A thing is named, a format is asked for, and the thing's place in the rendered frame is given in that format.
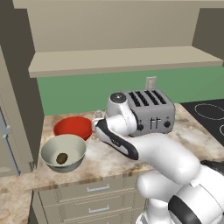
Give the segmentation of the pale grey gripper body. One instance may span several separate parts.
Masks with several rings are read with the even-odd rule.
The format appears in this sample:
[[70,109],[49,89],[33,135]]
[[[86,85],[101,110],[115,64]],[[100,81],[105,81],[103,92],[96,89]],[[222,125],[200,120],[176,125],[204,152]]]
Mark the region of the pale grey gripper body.
[[96,110],[94,112],[94,118],[92,119],[92,130],[95,130],[96,124],[101,120],[104,119],[105,115],[101,110]]

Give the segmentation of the red bowl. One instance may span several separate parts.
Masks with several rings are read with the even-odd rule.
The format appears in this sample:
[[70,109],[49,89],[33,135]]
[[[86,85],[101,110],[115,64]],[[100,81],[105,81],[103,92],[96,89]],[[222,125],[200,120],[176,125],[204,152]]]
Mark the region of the red bowl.
[[92,123],[86,117],[70,116],[57,122],[53,133],[55,136],[72,134],[87,140],[92,134]]

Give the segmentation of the brown kiwi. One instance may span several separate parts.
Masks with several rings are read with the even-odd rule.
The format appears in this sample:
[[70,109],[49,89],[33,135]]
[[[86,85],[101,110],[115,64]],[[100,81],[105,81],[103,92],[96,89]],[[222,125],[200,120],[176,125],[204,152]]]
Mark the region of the brown kiwi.
[[68,155],[66,153],[60,153],[57,158],[56,158],[56,162],[59,165],[63,165],[68,159]]

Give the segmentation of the pale grey bowl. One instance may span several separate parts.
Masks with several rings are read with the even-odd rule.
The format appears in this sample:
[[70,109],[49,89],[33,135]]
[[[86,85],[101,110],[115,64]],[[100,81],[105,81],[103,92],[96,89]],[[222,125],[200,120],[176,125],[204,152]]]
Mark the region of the pale grey bowl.
[[[49,139],[40,150],[40,157],[54,172],[72,172],[82,162],[86,153],[85,141],[76,135],[59,135]],[[68,159],[64,164],[58,164],[56,158],[60,153],[66,153]]]

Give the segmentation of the silver four-slot toaster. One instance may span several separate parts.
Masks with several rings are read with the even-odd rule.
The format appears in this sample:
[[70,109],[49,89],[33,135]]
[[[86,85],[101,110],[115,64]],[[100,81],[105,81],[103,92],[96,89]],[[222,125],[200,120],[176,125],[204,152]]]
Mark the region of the silver four-slot toaster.
[[136,131],[132,137],[150,133],[167,134],[175,121],[175,106],[159,89],[124,92],[130,109],[137,117]]

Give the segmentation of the beige shelf board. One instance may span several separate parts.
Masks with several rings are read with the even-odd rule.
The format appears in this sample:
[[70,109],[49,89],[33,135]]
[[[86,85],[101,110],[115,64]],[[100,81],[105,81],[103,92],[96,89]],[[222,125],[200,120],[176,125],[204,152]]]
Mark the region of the beige shelf board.
[[190,4],[199,7],[214,8],[224,7],[224,0],[12,0],[16,9],[28,9],[34,5],[77,5],[77,4],[116,4],[116,5],[140,5],[140,4]]
[[31,78],[106,74],[188,67],[217,67],[219,59],[193,46],[36,52]]

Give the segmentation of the beige drawer front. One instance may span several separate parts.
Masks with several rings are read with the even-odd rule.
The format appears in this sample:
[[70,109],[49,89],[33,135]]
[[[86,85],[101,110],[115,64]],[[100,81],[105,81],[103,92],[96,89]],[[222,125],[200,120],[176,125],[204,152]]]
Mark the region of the beige drawer front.
[[[131,211],[144,206],[145,198],[137,192],[125,192],[107,197],[98,197],[91,200],[72,201],[57,206],[47,206],[45,215],[49,224],[63,224],[77,221],[82,218],[91,218],[97,215],[114,214]],[[109,205],[109,210],[101,213],[89,213],[88,209],[98,209]]]
[[[64,200],[71,200],[81,197],[87,197],[101,193],[111,193],[126,188],[134,188],[137,176],[129,176],[124,178],[106,178],[103,181],[89,182],[78,185],[60,186],[59,188],[40,191],[39,196],[45,206],[51,206]],[[96,188],[109,184],[108,190],[99,192],[87,192],[87,187]]]

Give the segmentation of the beige tall cupboard door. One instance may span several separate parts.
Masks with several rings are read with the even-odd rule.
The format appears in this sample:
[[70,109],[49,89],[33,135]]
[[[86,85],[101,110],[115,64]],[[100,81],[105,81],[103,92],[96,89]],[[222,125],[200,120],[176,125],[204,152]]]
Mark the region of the beige tall cupboard door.
[[[24,125],[20,116],[17,100],[11,84],[11,79],[0,46],[0,108],[7,125],[10,125],[11,133],[8,140],[12,149],[20,175],[33,172],[35,164],[30,151]],[[2,139],[0,130],[0,178],[16,175],[9,154]]]

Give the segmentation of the black hob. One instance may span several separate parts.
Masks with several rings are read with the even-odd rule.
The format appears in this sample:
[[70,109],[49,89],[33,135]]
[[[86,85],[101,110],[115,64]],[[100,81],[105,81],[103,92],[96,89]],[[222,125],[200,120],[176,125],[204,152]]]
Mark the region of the black hob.
[[224,147],[224,99],[181,105]]

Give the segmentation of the white wall outlet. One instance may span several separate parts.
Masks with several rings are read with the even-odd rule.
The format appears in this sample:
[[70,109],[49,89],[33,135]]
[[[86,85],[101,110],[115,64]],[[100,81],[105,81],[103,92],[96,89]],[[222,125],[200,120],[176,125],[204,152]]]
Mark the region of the white wall outlet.
[[157,81],[157,77],[156,76],[147,77],[146,81],[145,81],[145,88],[146,89],[155,88],[156,87],[156,81]]

